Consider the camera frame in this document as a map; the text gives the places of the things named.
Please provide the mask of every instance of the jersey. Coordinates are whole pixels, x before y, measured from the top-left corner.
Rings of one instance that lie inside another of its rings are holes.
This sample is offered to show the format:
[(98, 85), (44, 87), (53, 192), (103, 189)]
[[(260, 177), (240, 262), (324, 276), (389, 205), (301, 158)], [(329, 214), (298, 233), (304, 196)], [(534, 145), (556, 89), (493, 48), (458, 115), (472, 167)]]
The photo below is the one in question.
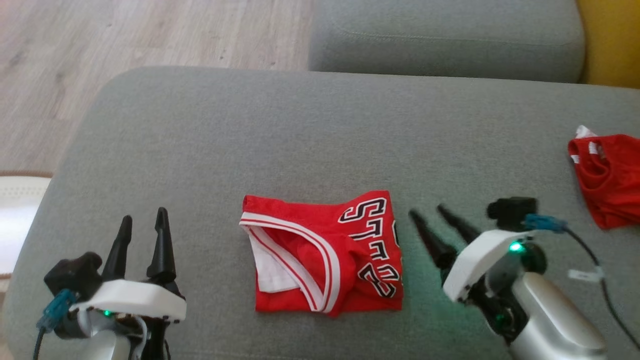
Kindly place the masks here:
[(345, 204), (247, 195), (240, 226), (256, 265), (257, 311), (402, 309), (401, 251), (389, 192)]
[(612, 229), (640, 223), (640, 139), (597, 136), (580, 127), (568, 150), (596, 224)]

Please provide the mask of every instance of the wooden floor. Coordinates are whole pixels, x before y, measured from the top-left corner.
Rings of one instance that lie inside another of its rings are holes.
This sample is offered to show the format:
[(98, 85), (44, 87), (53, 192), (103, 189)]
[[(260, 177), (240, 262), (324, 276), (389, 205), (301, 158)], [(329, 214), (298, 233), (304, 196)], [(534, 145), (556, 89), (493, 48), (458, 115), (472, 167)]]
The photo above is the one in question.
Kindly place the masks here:
[(312, 0), (0, 0), (0, 173), (55, 172), (98, 90), (126, 70), (305, 70), (312, 9)]

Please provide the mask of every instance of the green led light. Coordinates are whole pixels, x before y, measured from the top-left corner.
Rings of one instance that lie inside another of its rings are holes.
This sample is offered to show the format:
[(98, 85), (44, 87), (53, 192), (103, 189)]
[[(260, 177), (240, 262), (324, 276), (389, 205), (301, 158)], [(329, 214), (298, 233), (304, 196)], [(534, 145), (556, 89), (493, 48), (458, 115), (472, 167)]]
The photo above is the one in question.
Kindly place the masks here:
[(521, 243), (519, 242), (514, 242), (511, 245), (509, 245), (509, 251), (513, 251), (513, 252), (521, 252), (524, 251), (524, 246), (522, 246)]

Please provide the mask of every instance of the blue cable connector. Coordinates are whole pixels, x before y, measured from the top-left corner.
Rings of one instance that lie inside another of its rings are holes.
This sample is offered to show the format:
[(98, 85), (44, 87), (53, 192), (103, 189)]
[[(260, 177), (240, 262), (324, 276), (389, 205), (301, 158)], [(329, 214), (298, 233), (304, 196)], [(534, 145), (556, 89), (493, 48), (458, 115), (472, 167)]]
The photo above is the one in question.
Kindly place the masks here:
[(52, 332), (67, 314), (71, 305), (76, 302), (76, 296), (69, 289), (61, 290), (49, 305), (44, 308), (42, 317), (38, 320), (36, 327), (45, 329), (46, 333)]
[(529, 230), (551, 230), (556, 234), (562, 234), (567, 222), (554, 217), (538, 214), (527, 214), (524, 225)]

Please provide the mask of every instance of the yellow cushion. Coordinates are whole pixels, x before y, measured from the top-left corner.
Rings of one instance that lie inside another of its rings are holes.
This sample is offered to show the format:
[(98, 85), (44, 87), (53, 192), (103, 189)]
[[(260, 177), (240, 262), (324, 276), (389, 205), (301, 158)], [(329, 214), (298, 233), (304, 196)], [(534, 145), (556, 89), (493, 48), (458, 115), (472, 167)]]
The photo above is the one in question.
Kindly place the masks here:
[(640, 88), (640, 0), (578, 0), (587, 84)]

